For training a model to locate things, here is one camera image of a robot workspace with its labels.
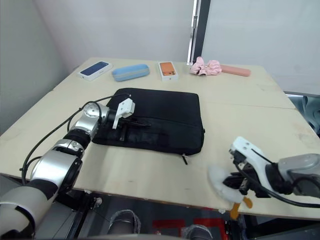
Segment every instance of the gray floor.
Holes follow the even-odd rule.
[[[0,176],[0,199],[10,189],[18,186],[17,183]],[[168,219],[184,219],[186,226],[193,223],[194,218],[223,218],[228,220],[228,215],[220,214],[216,211],[204,209],[186,208],[183,206],[155,203],[145,200],[136,200],[124,197],[115,197],[101,195],[103,203],[100,207],[92,210],[87,215],[80,232],[79,238],[90,236],[105,235],[108,231],[109,220],[113,213],[123,209],[133,210],[140,218],[142,227],[141,233],[154,234],[156,229],[152,228],[153,220]],[[75,212],[70,208],[54,203],[39,226],[35,238],[36,239],[63,239],[72,224]],[[269,221],[270,218],[258,217],[258,222]],[[215,240],[221,239],[219,230],[211,228],[212,235]],[[162,231],[162,234],[170,234],[176,236],[177,229],[171,231]],[[283,235],[268,237],[265,239],[273,240],[318,240],[320,238],[320,228],[303,230],[295,233],[287,233]]]

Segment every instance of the blue pencil case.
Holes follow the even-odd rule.
[[[112,71],[112,76],[117,82],[135,79],[146,76],[150,73],[149,67],[146,64],[138,64],[117,68]]]

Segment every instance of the white wall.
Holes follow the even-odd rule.
[[[193,0],[34,0],[69,71],[89,57],[186,61]]]
[[[202,56],[262,65],[284,91],[320,95],[320,1],[211,0]]]
[[[1,0],[0,135],[66,75],[32,0]]]

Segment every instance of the orange phone box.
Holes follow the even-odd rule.
[[[158,62],[162,81],[178,80],[178,73],[172,61]]]

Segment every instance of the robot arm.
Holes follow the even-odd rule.
[[[253,190],[258,198],[275,197],[277,193],[320,198],[320,154],[287,157],[274,163],[243,137],[236,138],[229,152],[239,172],[232,172],[223,184],[238,189],[242,195]],[[298,203],[297,206],[320,208],[320,204]]]
[[[129,112],[121,110],[126,106]],[[117,114],[96,102],[83,108],[81,118],[37,162],[30,182],[6,193],[0,201],[0,236],[4,239],[30,238],[59,193],[72,189],[82,166],[85,149],[99,126],[107,121],[129,117],[135,104],[127,98],[119,104]]]

